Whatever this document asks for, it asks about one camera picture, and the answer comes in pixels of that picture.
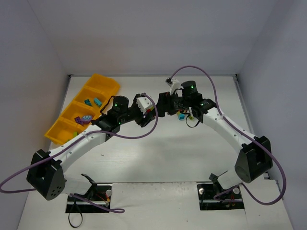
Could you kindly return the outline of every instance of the gray wall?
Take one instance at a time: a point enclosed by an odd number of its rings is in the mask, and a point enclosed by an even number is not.
[[[305,230],[307,191],[307,1],[279,0],[239,75],[251,122],[287,176],[284,203]],[[270,171],[281,184],[276,167]]]
[[[277,0],[29,2],[68,73],[170,74],[238,73]]]
[[[0,0],[0,181],[47,149],[44,133],[67,85],[62,64],[26,0]],[[26,173],[4,186],[29,188]],[[0,194],[0,229],[17,229],[27,194]]]

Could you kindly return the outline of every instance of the screw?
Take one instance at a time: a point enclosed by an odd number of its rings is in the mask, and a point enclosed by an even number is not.
[[[202,194],[205,192],[205,190],[204,190],[203,188],[200,188],[200,189],[198,190],[198,192],[199,192],[200,195],[202,195]]]
[[[240,189],[239,188],[234,188],[232,191],[234,192],[234,194],[240,194]]]
[[[108,197],[111,197],[112,196],[112,191],[110,189],[106,190],[106,195]]]

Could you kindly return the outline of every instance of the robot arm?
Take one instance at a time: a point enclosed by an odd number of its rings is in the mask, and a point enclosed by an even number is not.
[[[155,119],[155,114],[152,113],[153,104],[148,98],[137,94],[132,106],[128,107],[128,104],[129,100],[126,97],[114,97],[113,106],[108,113],[102,114],[97,120],[92,120],[92,125],[78,136],[49,152],[44,152],[42,149],[37,151],[33,155],[31,164],[48,157],[55,157],[30,169],[27,181],[46,200],[52,200],[61,193],[85,194],[90,198],[95,193],[97,184],[87,175],[82,174],[84,178],[78,180],[66,176],[65,172],[89,150],[108,141],[112,134],[118,133],[122,124],[135,121],[144,127]]]
[[[189,111],[200,123],[211,127],[221,135],[238,154],[234,166],[231,166],[220,176],[214,174],[210,176],[209,179],[220,188],[218,192],[242,182],[250,183],[272,167],[271,157],[251,140],[230,127],[224,118],[227,118],[238,130],[271,151],[270,141],[266,137],[258,138],[247,132],[221,110],[219,111],[215,102],[210,99],[203,99],[202,95],[197,92],[194,81],[184,82],[181,86],[179,86],[178,80],[174,78],[167,79],[166,82],[171,89],[170,92],[159,95],[157,104],[159,116],[163,117],[165,113],[173,115],[177,111]],[[182,90],[182,97],[176,94],[178,90]]]

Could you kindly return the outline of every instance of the lego brick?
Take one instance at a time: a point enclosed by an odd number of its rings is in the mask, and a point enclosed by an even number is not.
[[[81,121],[84,123],[84,124],[89,124],[91,122],[91,120],[93,119],[93,116],[91,115],[85,115],[81,118]]]
[[[94,98],[94,103],[98,106],[98,107],[101,107],[102,106],[102,103],[101,101],[98,99],[98,98]]]
[[[184,114],[182,114],[181,112],[177,112],[177,116],[179,121],[184,120],[184,118],[186,117]]]
[[[81,120],[81,118],[78,116],[78,117],[75,117],[75,122],[80,124],[80,125],[83,125],[83,122]]]
[[[86,99],[86,100],[84,101],[84,103],[87,104],[87,105],[89,105],[89,106],[92,106],[92,103],[91,103],[90,99]]]

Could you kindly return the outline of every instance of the yellow plastic bin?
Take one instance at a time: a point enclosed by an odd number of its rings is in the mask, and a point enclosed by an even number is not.
[[[80,125],[75,122],[75,118],[91,115],[93,119],[97,119],[100,116],[100,109],[107,103],[112,95],[116,95],[118,90],[119,84],[114,79],[97,73],[93,74],[48,130],[45,137],[55,144],[62,145],[66,143],[73,138],[74,132],[79,134],[90,125],[90,123]],[[98,106],[94,102],[94,98],[97,98],[102,105]],[[92,106],[84,102],[86,99],[90,100]]]

